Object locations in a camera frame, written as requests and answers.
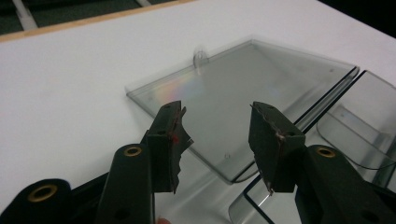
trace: clamp jaw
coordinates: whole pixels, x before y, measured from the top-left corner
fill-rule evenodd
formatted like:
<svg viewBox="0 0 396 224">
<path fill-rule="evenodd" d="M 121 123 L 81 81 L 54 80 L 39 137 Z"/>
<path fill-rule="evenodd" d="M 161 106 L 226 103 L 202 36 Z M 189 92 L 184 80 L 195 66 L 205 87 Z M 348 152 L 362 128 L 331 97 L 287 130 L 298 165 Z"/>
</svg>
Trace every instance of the clamp jaw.
<svg viewBox="0 0 396 224">
<path fill-rule="evenodd" d="M 304 224 L 396 223 L 392 192 L 374 191 L 341 151 L 306 147 L 304 134 L 273 106 L 253 103 L 248 141 L 270 195 L 297 185 Z"/>
<path fill-rule="evenodd" d="M 176 192 L 181 154 L 193 143 L 185 112 L 180 101 L 162 106 L 140 144 L 116 151 L 108 174 L 73 190 L 62 179 L 28 186 L 0 223 L 154 223 L 154 193 Z"/>
</svg>

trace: white surface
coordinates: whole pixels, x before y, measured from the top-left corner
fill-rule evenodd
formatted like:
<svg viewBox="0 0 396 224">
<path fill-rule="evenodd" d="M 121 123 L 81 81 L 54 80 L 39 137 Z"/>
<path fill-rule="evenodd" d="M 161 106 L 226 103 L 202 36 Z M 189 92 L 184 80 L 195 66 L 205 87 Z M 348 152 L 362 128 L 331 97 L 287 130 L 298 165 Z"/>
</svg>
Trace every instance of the white surface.
<svg viewBox="0 0 396 224">
<path fill-rule="evenodd" d="M 0 44 L 0 211 L 24 187 L 59 177 L 72 187 L 106 172 L 151 119 L 124 87 L 247 35 L 369 69 L 396 84 L 396 41 L 313 0 L 201 0 Z M 177 194 L 157 215 L 229 223 L 249 181 L 227 186 L 190 152 Z"/>
</svg>

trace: transparent acrylic panel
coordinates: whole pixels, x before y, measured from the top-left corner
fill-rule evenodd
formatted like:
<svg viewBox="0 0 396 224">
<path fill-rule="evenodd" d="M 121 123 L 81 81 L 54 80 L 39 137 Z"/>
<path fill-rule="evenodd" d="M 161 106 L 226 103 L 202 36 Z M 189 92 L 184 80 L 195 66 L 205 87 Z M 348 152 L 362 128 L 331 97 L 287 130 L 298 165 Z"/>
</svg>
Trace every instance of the transparent acrylic panel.
<svg viewBox="0 0 396 224">
<path fill-rule="evenodd" d="M 358 70 L 250 40 L 212 57 L 200 51 L 191 66 L 137 90 L 126 89 L 151 116 L 161 105 L 181 100 L 189 111 L 183 125 L 195 142 L 191 151 L 227 182 L 238 182 L 257 171 L 248 147 L 253 101 L 274 105 L 296 121 Z"/>
<path fill-rule="evenodd" d="M 367 71 L 358 79 L 305 134 L 305 144 L 337 147 L 364 180 L 396 192 L 396 89 Z M 232 222 L 301 223 L 293 194 L 267 196 L 258 175 L 230 206 Z"/>
<path fill-rule="evenodd" d="M 314 128 L 305 134 L 305 144 L 328 145 Z M 301 223 L 294 193 L 269 192 L 261 177 L 258 175 L 233 201 L 229 208 L 230 219 L 233 224 L 260 223 Z"/>
</svg>

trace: dark floor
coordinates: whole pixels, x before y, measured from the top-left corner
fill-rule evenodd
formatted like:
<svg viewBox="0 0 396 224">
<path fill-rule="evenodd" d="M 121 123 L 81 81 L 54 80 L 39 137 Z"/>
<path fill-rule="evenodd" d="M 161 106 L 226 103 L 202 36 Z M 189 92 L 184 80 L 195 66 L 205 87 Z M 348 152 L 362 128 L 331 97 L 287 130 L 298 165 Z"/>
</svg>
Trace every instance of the dark floor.
<svg viewBox="0 0 396 224">
<path fill-rule="evenodd" d="M 151 4 L 172 0 L 149 0 Z M 396 38 L 395 7 L 389 0 L 319 0 Z M 38 27 L 139 8 L 135 0 L 24 0 Z M 0 35 L 21 31 L 12 0 L 0 0 Z"/>
<path fill-rule="evenodd" d="M 396 38 L 396 7 L 390 0 L 319 0 Z"/>
<path fill-rule="evenodd" d="M 149 0 L 152 5 L 172 0 Z M 139 8 L 135 0 L 24 0 L 38 27 Z M 0 0 L 0 35 L 22 31 L 12 0 Z"/>
</svg>

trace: metal rivet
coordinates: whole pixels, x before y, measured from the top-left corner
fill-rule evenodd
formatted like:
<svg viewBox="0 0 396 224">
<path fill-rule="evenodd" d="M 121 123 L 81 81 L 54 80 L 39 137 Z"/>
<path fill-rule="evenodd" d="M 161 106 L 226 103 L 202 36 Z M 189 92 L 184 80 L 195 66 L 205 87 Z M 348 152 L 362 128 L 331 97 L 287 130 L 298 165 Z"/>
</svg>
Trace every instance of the metal rivet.
<svg viewBox="0 0 396 224">
<path fill-rule="evenodd" d="M 33 190 L 27 197 L 27 200 L 32 203 L 40 203 L 46 201 L 56 193 L 58 187 L 56 185 L 48 184 Z"/>
<path fill-rule="evenodd" d="M 137 156 L 142 152 L 140 147 L 128 147 L 124 150 L 124 155 L 127 157 Z"/>
<path fill-rule="evenodd" d="M 322 157 L 326 157 L 326 158 L 333 158 L 335 157 L 335 153 L 333 150 L 328 149 L 326 147 L 319 147 L 317 149 L 317 153 L 322 156 Z"/>
</svg>

